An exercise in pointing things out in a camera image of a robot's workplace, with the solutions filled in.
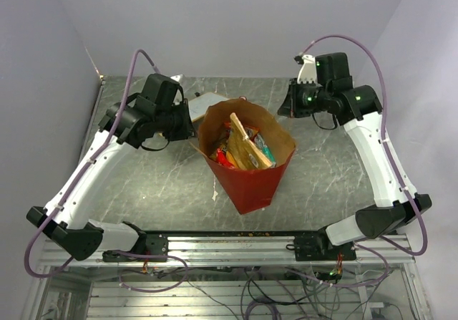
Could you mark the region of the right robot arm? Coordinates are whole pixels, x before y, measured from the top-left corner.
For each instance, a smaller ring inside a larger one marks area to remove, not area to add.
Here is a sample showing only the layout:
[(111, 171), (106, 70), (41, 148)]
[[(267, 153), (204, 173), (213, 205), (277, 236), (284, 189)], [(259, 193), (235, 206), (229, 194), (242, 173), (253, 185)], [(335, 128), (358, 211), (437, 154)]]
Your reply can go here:
[(295, 61), (301, 68), (290, 80), (278, 115), (331, 114), (335, 126), (342, 126), (354, 144), (374, 194), (373, 205), (327, 226), (326, 236), (316, 241), (316, 253), (328, 260), (343, 244), (378, 238), (411, 223), (418, 213), (431, 208), (432, 200), (419, 193), (404, 172), (382, 129), (382, 104), (372, 87), (354, 85), (346, 54), (301, 54)]

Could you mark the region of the orange Foxs fruits candy bag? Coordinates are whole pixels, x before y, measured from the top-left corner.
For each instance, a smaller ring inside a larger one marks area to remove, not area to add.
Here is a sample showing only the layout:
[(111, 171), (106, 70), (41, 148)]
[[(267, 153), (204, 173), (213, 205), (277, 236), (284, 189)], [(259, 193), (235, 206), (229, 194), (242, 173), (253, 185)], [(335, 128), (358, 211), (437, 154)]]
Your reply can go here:
[[(225, 136), (226, 138), (229, 138), (230, 130), (231, 130), (231, 123), (224, 122), (224, 128), (225, 128)], [(254, 137), (259, 133), (259, 129), (251, 125), (243, 125), (243, 129), (245, 130), (245, 132), (247, 133), (247, 136), (252, 141), (254, 141)]]

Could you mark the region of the brown kettle chips bag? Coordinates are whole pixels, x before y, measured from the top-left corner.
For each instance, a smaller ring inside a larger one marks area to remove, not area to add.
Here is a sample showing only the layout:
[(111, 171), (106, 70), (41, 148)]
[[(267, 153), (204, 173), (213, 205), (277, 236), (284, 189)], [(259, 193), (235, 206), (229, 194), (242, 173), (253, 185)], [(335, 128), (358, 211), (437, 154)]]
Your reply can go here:
[(273, 163), (249, 138), (237, 115), (230, 114), (230, 134), (227, 151), (233, 156), (241, 170), (265, 170), (273, 167)]

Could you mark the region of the red paper bag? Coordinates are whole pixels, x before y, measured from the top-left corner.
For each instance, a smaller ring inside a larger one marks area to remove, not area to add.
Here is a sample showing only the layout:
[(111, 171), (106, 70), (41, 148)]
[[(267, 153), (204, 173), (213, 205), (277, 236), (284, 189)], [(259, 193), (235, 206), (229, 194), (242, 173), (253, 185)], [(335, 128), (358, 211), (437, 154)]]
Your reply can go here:
[[(224, 122), (230, 122), (232, 112), (237, 115), (242, 125), (251, 125), (259, 129), (259, 133), (276, 159), (275, 168), (230, 169), (210, 159), (210, 155), (219, 147), (225, 148), (228, 158), (233, 158), (227, 151), (228, 138), (225, 136), (224, 128)], [(207, 109), (198, 128), (198, 144), (196, 149), (203, 155), (240, 214), (271, 204), (296, 149), (294, 139), (269, 111), (243, 98), (219, 102)]]

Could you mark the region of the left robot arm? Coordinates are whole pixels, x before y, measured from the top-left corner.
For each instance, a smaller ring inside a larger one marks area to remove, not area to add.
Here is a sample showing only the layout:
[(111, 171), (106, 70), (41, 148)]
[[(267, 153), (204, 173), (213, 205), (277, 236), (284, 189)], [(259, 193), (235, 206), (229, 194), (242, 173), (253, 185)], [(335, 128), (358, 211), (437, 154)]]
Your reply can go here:
[(95, 251), (121, 251), (137, 261), (146, 251), (146, 232), (130, 223), (103, 223), (90, 219), (91, 207), (115, 167), (145, 140), (160, 133), (168, 141), (195, 134), (182, 76), (151, 74), (141, 92), (107, 109), (87, 154), (64, 187), (44, 207), (33, 207), (27, 220), (83, 261)]

